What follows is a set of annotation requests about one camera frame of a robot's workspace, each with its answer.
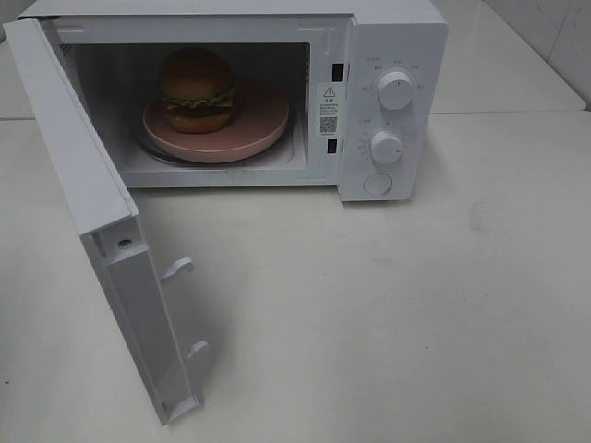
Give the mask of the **upper white power knob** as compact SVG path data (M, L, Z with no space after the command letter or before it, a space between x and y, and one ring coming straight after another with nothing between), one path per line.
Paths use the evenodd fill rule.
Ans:
M416 81L412 74L402 67L385 71L376 81L380 105L389 111L398 111L414 99Z

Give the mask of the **white warning label sticker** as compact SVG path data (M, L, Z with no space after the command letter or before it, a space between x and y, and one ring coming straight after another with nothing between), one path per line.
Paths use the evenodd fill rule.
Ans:
M316 128L321 137L338 137L341 134L343 105L343 85L333 82L317 84Z

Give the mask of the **round white door button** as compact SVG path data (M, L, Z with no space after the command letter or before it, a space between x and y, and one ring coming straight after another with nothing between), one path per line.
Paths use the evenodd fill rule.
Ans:
M375 173L365 179L363 187L370 195L383 196L390 191L392 179L387 174Z

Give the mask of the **pink round plate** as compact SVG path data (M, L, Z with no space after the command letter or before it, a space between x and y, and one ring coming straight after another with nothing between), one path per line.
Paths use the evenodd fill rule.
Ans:
M165 122L161 105L146 106L142 123L149 139L163 152L196 163L237 162L257 155L283 134L289 118L287 99L267 83L245 79L229 123L205 134L185 134Z

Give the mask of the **lower white timer knob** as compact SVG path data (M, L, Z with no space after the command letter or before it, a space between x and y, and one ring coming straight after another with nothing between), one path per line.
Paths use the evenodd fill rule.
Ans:
M380 131L369 141L372 160L378 164L392 164L402 156L404 143L401 137L393 132Z

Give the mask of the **white microwave oven body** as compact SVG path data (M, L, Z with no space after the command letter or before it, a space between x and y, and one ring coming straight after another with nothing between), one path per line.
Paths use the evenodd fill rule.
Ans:
M127 190L155 187L336 186L344 201L405 200L412 194L440 72L448 25L429 1L37 1L35 18L63 56L63 68ZM273 169L188 169L154 161L129 137L143 111L160 102L164 59L195 47L221 57L236 80L257 80L289 104L295 157ZM416 81L398 111L380 105L376 81L402 67ZM341 134L316 128L317 84L344 86ZM398 134L392 164L375 163L370 138ZM363 187L392 179L383 196Z

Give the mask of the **white microwave door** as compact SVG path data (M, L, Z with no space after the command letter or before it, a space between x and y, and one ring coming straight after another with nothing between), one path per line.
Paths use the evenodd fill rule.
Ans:
M63 56L35 18L5 33L78 236L163 425L200 404L176 337L163 284L194 269L190 258L159 275L139 209L66 71Z

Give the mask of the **glass microwave turntable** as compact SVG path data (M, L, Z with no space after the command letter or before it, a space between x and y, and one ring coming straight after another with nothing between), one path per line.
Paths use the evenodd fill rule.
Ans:
M224 163L204 163L204 162L190 162L179 159L169 153L164 152L158 148L153 141L150 140L147 130L140 129L139 124L134 124L130 130L129 137L136 145L134 148L135 156L139 156L142 151L144 156L150 157L156 162L167 164L175 168L188 169L273 169L275 167L283 167L289 163L296 156L296 149L293 147L293 124L289 123L283 134L278 140L273 143L266 150L236 162Z

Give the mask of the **toy hamburger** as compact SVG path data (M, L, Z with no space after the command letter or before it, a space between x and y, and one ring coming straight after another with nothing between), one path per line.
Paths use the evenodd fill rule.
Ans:
M169 54L157 87L163 117L174 130L205 134L225 127L235 108L236 80L218 55L195 47Z

